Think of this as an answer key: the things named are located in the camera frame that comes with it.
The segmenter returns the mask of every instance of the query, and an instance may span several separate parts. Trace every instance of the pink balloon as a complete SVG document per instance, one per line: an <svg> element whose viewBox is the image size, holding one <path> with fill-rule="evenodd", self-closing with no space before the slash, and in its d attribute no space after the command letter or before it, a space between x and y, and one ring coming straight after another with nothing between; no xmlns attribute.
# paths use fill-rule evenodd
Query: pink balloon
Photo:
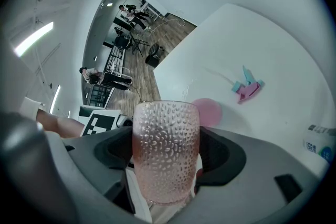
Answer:
<svg viewBox="0 0 336 224"><path fill-rule="evenodd" d="M193 104L197 106L200 113L200 126L214 127L219 125L223 116L220 104L210 98L197 99Z"/></svg>

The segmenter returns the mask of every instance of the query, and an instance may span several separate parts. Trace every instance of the desk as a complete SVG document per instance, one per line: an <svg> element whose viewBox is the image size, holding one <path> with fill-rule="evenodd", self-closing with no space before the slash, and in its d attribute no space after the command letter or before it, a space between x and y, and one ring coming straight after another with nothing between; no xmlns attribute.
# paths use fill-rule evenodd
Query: desk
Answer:
<svg viewBox="0 0 336 224"><path fill-rule="evenodd" d="M159 17L160 14L158 14L156 11L154 11L153 9L151 9L149 6L149 3L146 2L145 4L143 4L143 6L141 7L140 11L144 11L145 9L149 9L153 15L151 18L153 18L154 15L156 15L156 18L154 19L154 21Z"/></svg>
<svg viewBox="0 0 336 224"><path fill-rule="evenodd" d="M251 100L218 73L244 82L242 66L265 86ZM265 17L226 4L192 31L154 70L162 100L221 104L217 129L277 144L322 176L327 162L303 149L310 124L335 127L336 110L320 69L285 30Z"/></svg>

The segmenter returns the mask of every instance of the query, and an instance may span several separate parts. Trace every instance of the black pants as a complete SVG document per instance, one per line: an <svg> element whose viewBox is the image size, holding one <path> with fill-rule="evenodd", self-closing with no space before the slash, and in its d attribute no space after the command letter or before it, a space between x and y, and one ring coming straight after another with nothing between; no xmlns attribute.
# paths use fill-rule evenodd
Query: black pants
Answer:
<svg viewBox="0 0 336 224"><path fill-rule="evenodd" d="M145 17L149 17L149 15L147 13L144 13L144 12L138 12L138 13L134 13L134 15L139 18L139 19L142 19L142 20L146 20L146 18L144 18L143 16Z"/></svg>
<svg viewBox="0 0 336 224"><path fill-rule="evenodd" d="M140 21L137 17L134 17L133 20L131 20L131 22L140 25L142 30L145 30L145 28L146 28L145 25L143 24L143 22Z"/></svg>
<svg viewBox="0 0 336 224"><path fill-rule="evenodd" d="M110 86L110 87L113 87L113 88L116 88L116 89L119 89L119 90L123 90L123 91L128 89L128 87L126 87L125 85L115 83L115 81L116 82L128 83L128 84L132 82L131 79L120 78L120 77L117 77L113 74L105 73L104 79L103 79L101 84L104 85L104 86Z"/></svg>

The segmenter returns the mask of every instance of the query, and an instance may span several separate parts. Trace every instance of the black slot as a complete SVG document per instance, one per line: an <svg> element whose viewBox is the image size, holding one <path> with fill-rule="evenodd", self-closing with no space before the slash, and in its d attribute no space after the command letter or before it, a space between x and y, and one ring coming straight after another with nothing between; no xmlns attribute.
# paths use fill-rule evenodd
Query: black slot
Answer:
<svg viewBox="0 0 336 224"><path fill-rule="evenodd" d="M67 145L67 146L65 146L65 149L67 150L67 152L69 152L69 151L74 150L75 148L73 146Z"/></svg>
<svg viewBox="0 0 336 224"><path fill-rule="evenodd" d="M293 201L302 192L302 188L292 175L276 176L274 179L288 203Z"/></svg>

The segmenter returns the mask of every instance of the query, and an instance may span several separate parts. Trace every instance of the ceiling light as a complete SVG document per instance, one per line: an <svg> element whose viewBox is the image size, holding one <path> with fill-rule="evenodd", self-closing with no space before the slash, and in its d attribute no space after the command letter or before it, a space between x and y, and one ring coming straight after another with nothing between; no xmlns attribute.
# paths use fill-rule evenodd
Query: ceiling light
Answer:
<svg viewBox="0 0 336 224"><path fill-rule="evenodd" d="M59 85L59 86L57 87L57 90L56 90L56 94L55 94L55 96L54 96L54 99L53 99L53 101L52 101L52 103L51 103L50 114L52 114L52 112L53 112L53 110L54 110L55 102L56 102L56 99L57 99L57 96L58 96L58 93L59 93L59 90L60 90L60 89L61 89L61 86Z"/></svg>
<svg viewBox="0 0 336 224"><path fill-rule="evenodd" d="M32 33L27 37L22 43L15 48L15 53L20 57L25 51L34 44L40 37L52 30L54 22L47 24L46 26L38 29L36 32Z"/></svg>

